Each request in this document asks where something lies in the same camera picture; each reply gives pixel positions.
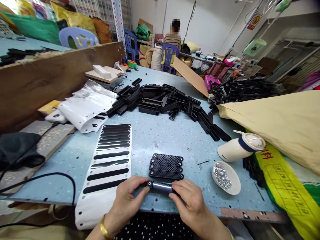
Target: pink basket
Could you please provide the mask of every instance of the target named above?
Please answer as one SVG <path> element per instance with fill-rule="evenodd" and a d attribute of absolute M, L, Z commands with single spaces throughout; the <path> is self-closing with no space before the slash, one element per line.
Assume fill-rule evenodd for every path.
<path fill-rule="evenodd" d="M 220 80 L 218 78 L 215 78 L 215 77 L 212 77 L 212 76 L 209 76 L 209 75 L 206 75 L 206 79 L 204 80 L 204 83 L 206 84 L 206 87 L 208 90 L 210 90 L 210 83 L 209 82 L 216 82 L 216 83 L 221 83 Z"/>

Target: green plastic bag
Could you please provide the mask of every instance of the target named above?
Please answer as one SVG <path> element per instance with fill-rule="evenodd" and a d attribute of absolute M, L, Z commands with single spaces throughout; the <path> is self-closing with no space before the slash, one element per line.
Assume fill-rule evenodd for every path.
<path fill-rule="evenodd" d="M 61 45 L 59 28 L 55 22 L 6 12 L 4 14 L 13 21 L 24 36 Z"/>
<path fill-rule="evenodd" d="M 135 34 L 138 38 L 147 41 L 149 38 L 149 31 L 150 29 L 147 27 L 147 25 L 141 24 L 136 28 Z"/>

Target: gold bracelet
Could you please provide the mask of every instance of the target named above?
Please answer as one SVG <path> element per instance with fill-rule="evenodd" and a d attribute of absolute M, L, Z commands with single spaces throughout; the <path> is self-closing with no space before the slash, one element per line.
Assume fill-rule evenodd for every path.
<path fill-rule="evenodd" d="M 109 233 L 108 233 L 108 231 L 106 230 L 106 228 L 104 227 L 104 216 L 105 215 L 103 215 L 102 216 L 102 218 L 101 218 L 101 220 L 100 220 L 100 230 L 101 230 L 101 233 L 102 233 L 102 235 L 104 236 L 104 238 L 106 239 L 106 240 L 109 240 L 109 239 L 111 239 L 110 238 L 110 236 L 109 236 Z"/>

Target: plastic lid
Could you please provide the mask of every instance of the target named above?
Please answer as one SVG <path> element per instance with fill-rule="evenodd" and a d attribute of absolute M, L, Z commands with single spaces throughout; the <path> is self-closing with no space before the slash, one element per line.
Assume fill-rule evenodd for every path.
<path fill-rule="evenodd" d="M 263 150 L 266 146 L 265 141 L 258 135 L 252 133 L 246 133 L 242 135 L 245 143 L 249 144 L 250 147 L 256 148 L 257 150 Z"/>

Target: silver beads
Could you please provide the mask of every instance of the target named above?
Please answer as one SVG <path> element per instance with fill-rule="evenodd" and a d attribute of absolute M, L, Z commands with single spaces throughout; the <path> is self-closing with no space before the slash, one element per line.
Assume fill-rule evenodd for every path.
<path fill-rule="evenodd" d="M 224 190 L 229 190 L 232 186 L 230 179 L 228 178 L 228 174 L 225 171 L 224 167 L 222 167 L 219 163 L 217 163 L 214 166 L 213 169 L 214 176 L 216 177 L 219 185 L 224 189 Z"/>

